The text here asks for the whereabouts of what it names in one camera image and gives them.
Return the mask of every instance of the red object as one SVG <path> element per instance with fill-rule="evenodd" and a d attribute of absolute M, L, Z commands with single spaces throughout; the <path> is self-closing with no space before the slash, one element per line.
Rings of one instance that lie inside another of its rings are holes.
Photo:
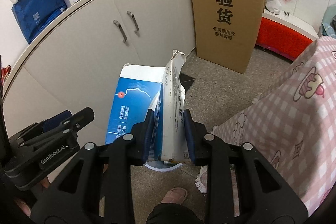
<path fill-rule="evenodd" d="M 119 98 L 124 98 L 125 97 L 125 93 L 123 91 L 119 91 L 118 92 L 118 97 Z"/>
<path fill-rule="evenodd" d="M 3 85 L 4 82 L 6 81 L 9 73 L 11 72 L 11 67 L 10 65 L 8 65 L 7 67 L 5 68 L 1 68 L 1 78 L 0 78 L 0 81 L 1 81 L 1 84 Z"/>
<path fill-rule="evenodd" d="M 257 45 L 295 60 L 311 42 L 289 27 L 264 17 L 261 19 Z"/>

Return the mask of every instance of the blue bag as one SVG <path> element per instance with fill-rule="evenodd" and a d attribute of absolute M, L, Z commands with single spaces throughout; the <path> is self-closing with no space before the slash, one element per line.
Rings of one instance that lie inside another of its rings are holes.
<path fill-rule="evenodd" d="M 30 44 L 66 8 L 64 0 L 18 0 L 12 11 L 23 36 Z"/>

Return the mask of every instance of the foot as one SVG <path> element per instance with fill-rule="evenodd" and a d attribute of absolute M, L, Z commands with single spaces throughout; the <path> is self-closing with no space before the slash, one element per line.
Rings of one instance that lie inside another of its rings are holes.
<path fill-rule="evenodd" d="M 180 188 L 180 187 L 176 187 L 176 188 L 169 190 L 166 193 L 161 203 L 182 204 L 183 201 L 185 201 L 185 199 L 187 198 L 187 196 L 188 196 L 187 190 Z"/>

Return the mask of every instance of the brown cardboard sheet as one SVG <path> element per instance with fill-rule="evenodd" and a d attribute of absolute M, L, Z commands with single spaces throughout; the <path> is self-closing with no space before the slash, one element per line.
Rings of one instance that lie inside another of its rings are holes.
<path fill-rule="evenodd" d="M 193 0 L 197 56 L 244 73 L 265 0 Z"/>

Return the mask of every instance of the white cabinet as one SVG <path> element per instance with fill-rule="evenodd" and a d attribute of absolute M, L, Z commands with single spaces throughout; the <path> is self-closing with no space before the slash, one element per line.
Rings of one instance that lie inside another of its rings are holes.
<path fill-rule="evenodd" d="M 191 0 L 114 0 L 129 40 L 142 65 L 166 66 L 176 49 L 188 55 L 195 47 Z M 134 15 L 135 22 L 127 14 Z"/>
<path fill-rule="evenodd" d="M 81 0 L 70 9 L 44 40 L 29 46 L 5 98 L 5 120 L 13 135 L 66 109 L 91 107 L 94 121 L 78 140 L 102 145 L 123 65 L 165 66 L 173 49 L 188 55 L 194 48 L 192 2 Z M 135 16 L 137 34 L 127 11 Z"/>
<path fill-rule="evenodd" d="M 91 107 L 93 124 L 103 134 L 123 65 L 140 64 L 134 47 L 122 42 L 114 20 L 123 25 L 113 0 L 93 0 L 56 28 L 24 65 L 73 113 Z"/>

